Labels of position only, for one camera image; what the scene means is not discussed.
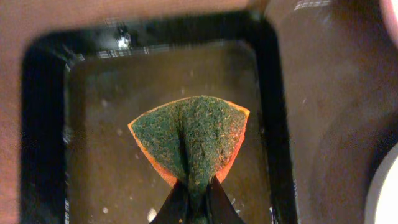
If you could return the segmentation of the pale blue plate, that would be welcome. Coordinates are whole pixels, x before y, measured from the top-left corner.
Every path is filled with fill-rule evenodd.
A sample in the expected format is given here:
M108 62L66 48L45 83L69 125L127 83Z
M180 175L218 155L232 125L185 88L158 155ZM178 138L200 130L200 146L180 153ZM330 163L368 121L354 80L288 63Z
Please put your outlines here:
M397 224L397 144L377 168L366 197L365 224Z

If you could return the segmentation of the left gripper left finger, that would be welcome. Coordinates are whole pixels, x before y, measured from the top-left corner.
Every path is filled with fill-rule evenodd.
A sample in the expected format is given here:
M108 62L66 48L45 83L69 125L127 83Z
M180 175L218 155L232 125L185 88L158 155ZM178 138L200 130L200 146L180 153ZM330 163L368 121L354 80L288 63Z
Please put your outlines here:
M178 180L150 224L187 224L189 210L188 189Z

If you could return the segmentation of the orange green scrub sponge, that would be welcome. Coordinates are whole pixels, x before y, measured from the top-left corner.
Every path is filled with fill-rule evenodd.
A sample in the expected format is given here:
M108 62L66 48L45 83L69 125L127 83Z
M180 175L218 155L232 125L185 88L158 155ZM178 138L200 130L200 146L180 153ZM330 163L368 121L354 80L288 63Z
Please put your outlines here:
M224 181L245 138L250 111L212 96L193 96L149 110L128 125L140 150L170 186L188 190L191 223L207 223L203 201Z

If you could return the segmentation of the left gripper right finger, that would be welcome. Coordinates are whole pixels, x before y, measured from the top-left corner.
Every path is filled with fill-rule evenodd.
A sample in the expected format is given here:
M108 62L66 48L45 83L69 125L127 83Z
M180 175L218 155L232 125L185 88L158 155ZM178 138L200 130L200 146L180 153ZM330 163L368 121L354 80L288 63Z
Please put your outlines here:
M205 202L206 218L209 224L244 224L216 176L206 187Z

